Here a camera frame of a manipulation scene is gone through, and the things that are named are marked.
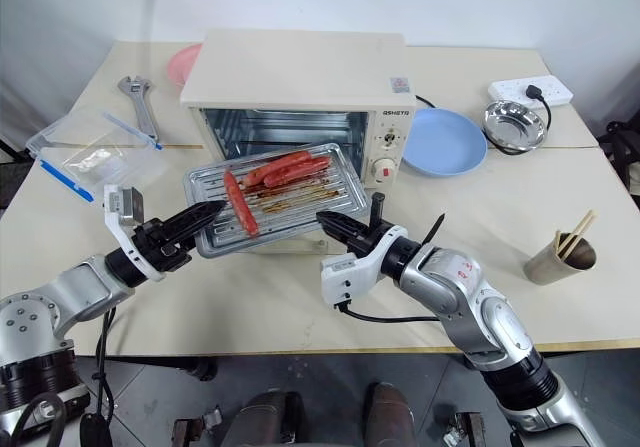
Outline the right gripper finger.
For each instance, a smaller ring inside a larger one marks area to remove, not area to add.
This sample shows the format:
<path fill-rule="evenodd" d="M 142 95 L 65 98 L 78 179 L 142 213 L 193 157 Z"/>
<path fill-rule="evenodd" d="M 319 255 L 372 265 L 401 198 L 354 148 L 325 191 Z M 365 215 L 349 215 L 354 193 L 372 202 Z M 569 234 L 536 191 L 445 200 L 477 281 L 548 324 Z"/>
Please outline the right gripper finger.
<path fill-rule="evenodd" d="M 327 235 L 361 235 L 369 227 L 340 212 L 324 210 L 316 213 L 316 220 Z"/>
<path fill-rule="evenodd" d="M 358 238 L 357 222 L 329 222 L 323 223 L 325 234 L 343 244 L 348 252 L 352 251 L 353 242 Z"/>

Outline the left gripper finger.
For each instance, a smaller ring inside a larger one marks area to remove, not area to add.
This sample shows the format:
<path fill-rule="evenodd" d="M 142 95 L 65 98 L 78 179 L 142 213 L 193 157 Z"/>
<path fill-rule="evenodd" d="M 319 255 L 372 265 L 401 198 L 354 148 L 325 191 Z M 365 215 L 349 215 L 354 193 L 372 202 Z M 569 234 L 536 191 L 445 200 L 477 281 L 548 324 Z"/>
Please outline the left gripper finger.
<path fill-rule="evenodd" d="M 195 203 L 166 221 L 167 233 L 197 233 L 216 220 L 226 207 L 224 200 Z"/>
<path fill-rule="evenodd" d="M 176 224 L 174 244 L 184 250 L 191 250 L 196 246 L 199 232 L 216 220 L 214 215 L 196 216 L 182 219 Z"/>

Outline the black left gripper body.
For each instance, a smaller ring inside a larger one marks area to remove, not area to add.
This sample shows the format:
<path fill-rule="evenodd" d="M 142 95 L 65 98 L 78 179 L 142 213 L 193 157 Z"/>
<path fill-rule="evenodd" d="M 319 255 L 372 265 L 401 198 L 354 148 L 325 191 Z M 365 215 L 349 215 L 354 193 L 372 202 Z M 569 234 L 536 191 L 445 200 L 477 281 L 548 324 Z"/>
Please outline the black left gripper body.
<path fill-rule="evenodd" d="M 174 272 L 192 260 L 194 234 L 181 216 L 165 221 L 153 218 L 134 229 L 132 240 L 158 272 Z"/>

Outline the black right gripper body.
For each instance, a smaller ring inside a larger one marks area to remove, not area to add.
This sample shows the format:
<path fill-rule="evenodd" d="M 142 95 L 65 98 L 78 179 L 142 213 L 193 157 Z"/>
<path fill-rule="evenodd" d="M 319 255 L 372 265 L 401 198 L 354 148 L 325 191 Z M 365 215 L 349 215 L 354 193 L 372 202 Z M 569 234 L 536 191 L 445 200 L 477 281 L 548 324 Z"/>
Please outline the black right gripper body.
<path fill-rule="evenodd" d="M 357 258 L 369 255 L 394 224 L 382 218 L 385 195 L 375 192 L 371 199 L 369 223 L 352 220 L 347 237 L 347 251 Z"/>

